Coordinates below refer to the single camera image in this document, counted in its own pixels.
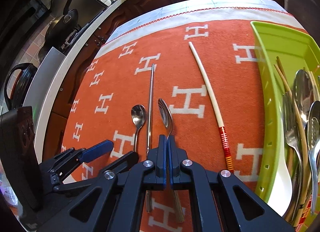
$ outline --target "metal fork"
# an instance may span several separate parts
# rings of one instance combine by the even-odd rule
[[[294,210],[291,221],[296,216],[298,209],[299,209],[299,202],[301,196],[301,189],[302,189],[302,175],[303,175],[303,168],[302,168],[302,158],[299,151],[299,132],[297,128],[297,122],[293,110],[292,101],[290,99],[289,93],[286,92],[283,95],[283,125],[284,125],[284,137],[289,147],[291,147],[298,158],[298,168],[299,174],[297,176],[297,183],[298,183],[298,192],[297,192],[297,199],[295,200],[293,194],[290,205],[294,203]]]

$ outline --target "silver screw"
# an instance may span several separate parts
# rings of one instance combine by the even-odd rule
[[[228,170],[222,170],[222,171],[221,171],[221,175],[222,175],[223,177],[228,178],[228,177],[230,177],[231,173],[230,173]]]
[[[146,160],[146,161],[143,162],[143,166],[144,166],[144,167],[150,167],[150,166],[152,166],[152,165],[153,165],[153,162],[150,161],[150,160]]]
[[[106,171],[106,173],[104,174],[104,177],[106,179],[113,179],[115,176],[115,173],[113,171]]]
[[[192,161],[189,160],[189,159],[185,159],[185,160],[182,161],[182,164],[183,164],[184,166],[190,166],[190,165],[192,165]]]

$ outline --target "striped chopstick handle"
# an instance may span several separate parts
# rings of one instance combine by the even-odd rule
[[[224,126],[219,127],[219,132],[220,132],[220,137],[222,141],[224,159],[226,160],[227,170],[233,173],[234,172],[233,162],[232,162],[229,142],[228,142],[228,138],[227,138],[227,134]]]
[[[300,221],[299,221],[299,225],[295,228],[296,232],[298,232],[300,230],[300,228],[302,227],[303,223],[306,221],[308,214],[310,213],[311,210],[311,199],[309,200],[308,203],[308,207],[306,208],[306,211],[302,214]]]

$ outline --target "kettle handle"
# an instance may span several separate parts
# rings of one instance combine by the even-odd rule
[[[64,9],[63,9],[63,15],[64,15],[64,16],[65,16],[66,14],[68,14],[68,12],[69,12],[69,7],[70,7],[70,4],[71,4],[71,1],[72,1],[72,0],[67,0],[66,5],[64,6]]]
[[[7,108],[8,110],[11,110],[12,109],[12,100],[9,99],[9,96],[8,96],[8,92],[7,92],[7,87],[8,87],[8,83],[9,83],[9,79],[11,77],[11,75],[14,73],[15,70],[25,70],[28,68],[28,66],[32,64],[30,62],[24,62],[24,63],[20,63],[16,66],[14,66],[12,68],[12,70],[10,71],[6,81],[5,81],[5,84],[4,84],[4,100],[5,100],[5,103],[7,104]]]

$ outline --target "green plastic basket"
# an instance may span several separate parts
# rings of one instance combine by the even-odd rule
[[[301,31],[272,23],[252,21],[255,53],[260,70],[265,108],[265,136],[262,163],[256,194],[268,202],[279,164],[280,147],[284,146],[282,126],[283,83],[274,64],[281,60],[290,87],[297,70],[317,70],[320,49],[313,38]]]

